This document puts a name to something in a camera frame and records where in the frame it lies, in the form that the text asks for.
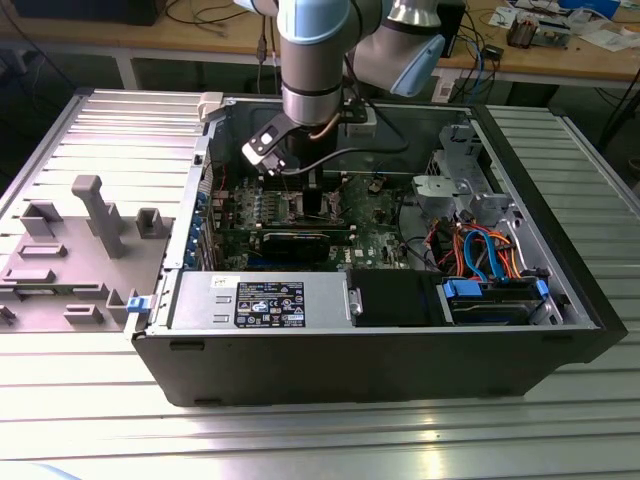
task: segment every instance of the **warning label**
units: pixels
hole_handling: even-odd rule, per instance
[[[302,282],[239,282],[236,299],[236,327],[305,326]]]

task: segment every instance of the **green circuit board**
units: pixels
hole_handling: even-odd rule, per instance
[[[345,177],[323,194],[318,215],[302,213],[302,192],[275,190],[243,180],[230,191],[221,238],[222,268],[245,270],[343,271],[409,268],[399,251],[396,191],[383,177]],[[315,233],[330,238],[328,258],[319,263],[273,263],[262,258],[260,241],[270,232]]]

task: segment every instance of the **motherboard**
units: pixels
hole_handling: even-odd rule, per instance
[[[408,268],[396,224],[398,191],[387,178],[328,180],[313,215],[304,212],[305,192],[289,183],[244,178],[213,193],[208,223],[216,270]]]

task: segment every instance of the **blue cable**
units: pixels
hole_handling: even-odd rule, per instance
[[[478,62],[478,76],[476,77],[476,81],[473,84],[473,89],[471,90],[471,96],[466,102],[467,104],[469,104],[471,103],[471,100],[473,100],[473,97],[477,93],[478,85],[480,85],[480,78],[482,77],[482,72],[484,71],[484,58],[482,58],[482,54],[480,53],[480,48],[478,48],[478,45],[476,44],[476,42],[474,42],[473,40],[467,37],[461,36],[459,38],[462,38],[463,40],[471,44],[471,46],[476,51],[476,60]]]
[[[483,282],[488,281],[487,276],[484,274],[484,272],[478,270],[476,266],[473,264],[473,261],[471,260],[471,240],[476,235],[482,235],[484,237],[484,241],[487,244],[487,254],[489,256],[489,264],[491,265],[491,271],[493,272],[493,275],[496,278],[503,280],[505,278],[504,270],[502,270],[502,267],[500,266],[500,262],[498,262],[498,259],[496,258],[496,248],[495,248],[495,245],[493,244],[493,240],[491,240],[491,237],[486,232],[483,232],[481,230],[473,230],[469,232],[469,234],[467,235],[467,238],[464,239],[465,263],[473,271],[473,273],[475,273],[482,279]]]

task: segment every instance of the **gray plastic block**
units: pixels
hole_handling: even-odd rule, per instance
[[[107,298],[107,310],[118,324],[124,324],[127,322],[127,306],[124,304],[118,291],[116,289],[111,290],[109,297]]]
[[[18,250],[22,258],[55,258],[64,257],[67,249],[61,243],[32,243],[23,245]]]
[[[118,224],[111,218],[102,200],[100,187],[102,180],[97,175],[78,175],[71,186],[71,193],[83,201],[93,229],[98,232],[109,258],[120,258],[124,254],[124,245],[118,235]]]
[[[60,222],[62,217],[50,202],[30,202],[20,221],[35,241],[54,238],[50,222]]]
[[[164,228],[160,211],[157,208],[141,208],[136,216],[136,226],[140,238],[164,238],[167,230]]]
[[[0,321],[0,328],[11,332],[122,330],[125,321],[122,320],[120,313],[113,315],[106,308],[108,297],[80,300],[74,292],[74,289],[96,288],[104,284],[109,292],[117,290],[123,303],[127,302],[129,298],[127,294],[131,289],[137,290],[141,295],[153,293],[161,270],[168,236],[162,239],[144,240],[140,238],[135,218],[123,218],[122,222],[124,228],[120,238],[127,255],[118,260],[112,260],[105,254],[100,238],[91,234],[86,217],[65,217],[63,222],[49,224],[56,236],[56,242],[63,244],[67,250],[64,257],[27,256],[25,258],[19,255],[23,246],[34,245],[29,234],[24,234],[5,267],[0,270],[0,304],[14,312],[18,321],[11,326],[5,326]],[[172,219],[163,218],[163,223],[167,232],[170,232]],[[9,270],[25,269],[51,269],[55,272],[56,278],[46,286],[40,282],[2,283],[2,277]],[[66,306],[83,302],[95,304],[104,321],[85,324],[69,323],[63,316]]]
[[[94,288],[74,288],[73,294],[81,300],[104,300],[109,296],[109,289],[101,283]]]
[[[53,270],[12,269],[2,277],[7,282],[17,283],[51,283],[56,278]]]
[[[44,218],[23,216],[20,217],[20,221],[34,240],[38,240],[38,237],[54,238],[53,232],[49,228],[49,223]]]
[[[36,208],[47,222],[63,221],[56,207],[51,202],[32,201],[30,202],[30,206]]]
[[[109,218],[118,229],[118,233],[122,233],[122,230],[124,229],[124,221],[122,220],[122,217],[120,217],[120,212],[118,212],[118,207],[116,207],[115,203],[109,203],[109,202],[105,202],[105,205],[107,206],[107,210],[109,212]],[[89,229],[91,230],[91,233],[93,233],[93,236],[97,237],[98,231],[94,228],[93,222],[91,221],[90,218],[87,219],[87,225],[89,225]]]
[[[70,304],[63,313],[64,318],[72,325],[102,323],[104,317],[98,307],[92,304]]]
[[[15,314],[9,310],[5,305],[0,305],[0,320],[2,320],[7,325],[13,325],[13,320],[15,320]]]

